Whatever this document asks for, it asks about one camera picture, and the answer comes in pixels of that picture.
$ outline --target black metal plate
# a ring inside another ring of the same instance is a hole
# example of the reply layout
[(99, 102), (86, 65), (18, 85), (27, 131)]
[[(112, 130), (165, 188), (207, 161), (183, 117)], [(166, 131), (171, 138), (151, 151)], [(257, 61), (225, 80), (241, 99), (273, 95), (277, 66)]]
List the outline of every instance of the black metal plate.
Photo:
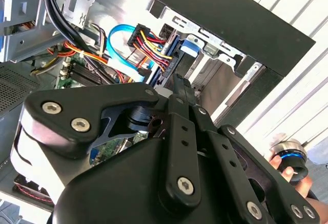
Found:
[(63, 191), (53, 223), (230, 223), (222, 181), (214, 178), (214, 164), (203, 156), (198, 156), (200, 205), (185, 216), (173, 216), (161, 206), (157, 191), (162, 141), (141, 141), (76, 177)]
[(315, 43), (253, 0), (159, 0), (286, 76)]

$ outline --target screw hole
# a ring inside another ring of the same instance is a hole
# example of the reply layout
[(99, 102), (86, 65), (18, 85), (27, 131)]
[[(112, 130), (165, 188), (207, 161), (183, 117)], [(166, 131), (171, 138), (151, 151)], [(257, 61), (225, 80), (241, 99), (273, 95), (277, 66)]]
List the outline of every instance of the screw hole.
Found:
[(189, 145), (189, 143), (188, 143), (187, 141), (184, 141), (184, 140), (182, 140), (181, 143), (182, 143), (184, 146), (188, 146), (188, 145)]
[(230, 161), (230, 164), (232, 167), (237, 167), (237, 165), (233, 161)]
[(162, 120), (161, 119), (156, 119), (152, 122), (153, 127), (158, 127), (159, 125), (162, 124)]

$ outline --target human hand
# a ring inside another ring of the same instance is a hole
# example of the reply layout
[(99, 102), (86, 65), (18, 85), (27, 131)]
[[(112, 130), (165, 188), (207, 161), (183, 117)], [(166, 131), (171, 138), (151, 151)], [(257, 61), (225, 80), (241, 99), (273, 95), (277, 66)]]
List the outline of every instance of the human hand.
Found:
[[(281, 157), (275, 156), (272, 160), (269, 162), (272, 167), (275, 169), (278, 169), (279, 165), (281, 164)], [(285, 178), (288, 182), (291, 181), (294, 174), (294, 170), (292, 167), (287, 167), (285, 170), (281, 173), (281, 176)], [(312, 179), (309, 176), (306, 176), (304, 179), (302, 179), (297, 186), (295, 187), (295, 190), (299, 192), (304, 198), (307, 197), (309, 190), (312, 186)]]

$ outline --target metal bracket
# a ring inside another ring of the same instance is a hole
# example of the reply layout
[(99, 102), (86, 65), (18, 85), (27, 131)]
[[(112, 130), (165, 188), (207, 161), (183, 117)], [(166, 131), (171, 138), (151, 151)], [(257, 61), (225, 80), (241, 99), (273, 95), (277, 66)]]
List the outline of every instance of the metal bracket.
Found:
[(3, 22), (0, 22), (0, 35), (4, 29), (35, 19), (38, 0), (3, 0)]
[(95, 0), (66, 0), (64, 17), (67, 21), (84, 29), (90, 6)]
[(4, 62), (20, 62), (64, 40), (61, 34), (54, 35), (56, 29), (52, 24), (46, 25), (45, 19), (45, 4), (43, 0), (39, 0), (35, 27), (5, 37), (3, 52)]

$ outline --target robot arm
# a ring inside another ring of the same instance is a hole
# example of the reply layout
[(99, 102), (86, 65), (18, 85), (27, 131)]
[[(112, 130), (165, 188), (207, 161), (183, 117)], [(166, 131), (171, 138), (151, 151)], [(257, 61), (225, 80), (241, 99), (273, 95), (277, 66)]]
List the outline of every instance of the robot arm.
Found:
[[(319, 223), (312, 206), (231, 126), (217, 129), (174, 76), (36, 92), (24, 102), (15, 169), (47, 189), (53, 223)], [(91, 168), (112, 138), (145, 139)]]

